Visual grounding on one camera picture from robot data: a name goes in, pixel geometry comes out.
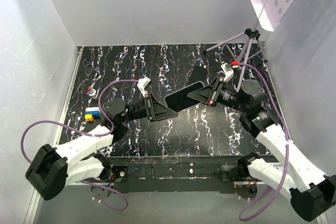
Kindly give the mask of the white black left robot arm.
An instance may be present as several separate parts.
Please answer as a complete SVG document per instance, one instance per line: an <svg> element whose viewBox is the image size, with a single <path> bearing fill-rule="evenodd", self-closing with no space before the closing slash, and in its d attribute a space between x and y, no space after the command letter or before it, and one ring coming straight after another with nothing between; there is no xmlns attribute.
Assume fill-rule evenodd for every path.
<svg viewBox="0 0 336 224"><path fill-rule="evenodd" d="M38 150L25 177L44 200L55 198L66 186L84 179L108 181L115 174L113 165L97 152L122 139L129 121L147 118L155 122L178 116L152 94L132 105L122 98L114 99L105 113L104 122L88 135L57 147L46 144Z"/></svg>

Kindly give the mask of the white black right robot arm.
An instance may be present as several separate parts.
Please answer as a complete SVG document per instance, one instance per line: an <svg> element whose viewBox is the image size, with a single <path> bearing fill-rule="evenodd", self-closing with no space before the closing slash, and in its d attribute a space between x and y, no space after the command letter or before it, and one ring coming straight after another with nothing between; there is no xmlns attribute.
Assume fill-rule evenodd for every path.
<svg viewBox="0 0 336 224"><path fill-rule="evenodd" d="M221 78L216 78L187 96L211 107L219 103L241 112L239 120L244 129L283 165L283 169L278 170L251 153L238 160L237 173L242 180L256 178L279 191L305 221L313 221L335 206L335 176L316 167L288 139L288 133L262 105L266 95L259 82L243 81L240 90L235 91Z"/></svg>

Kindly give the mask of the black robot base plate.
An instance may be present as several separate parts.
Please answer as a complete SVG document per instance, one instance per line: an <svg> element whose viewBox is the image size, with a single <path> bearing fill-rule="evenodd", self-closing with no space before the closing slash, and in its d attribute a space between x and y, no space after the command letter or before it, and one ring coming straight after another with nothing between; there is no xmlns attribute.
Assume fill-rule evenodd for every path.
<svg viewBox="0 0 336 224"><path fill-rule="evenodd" d="M212 191L254 198L260 184L240 175L235 156L97 157L112 170L105 183L122 193Z"/></svg>

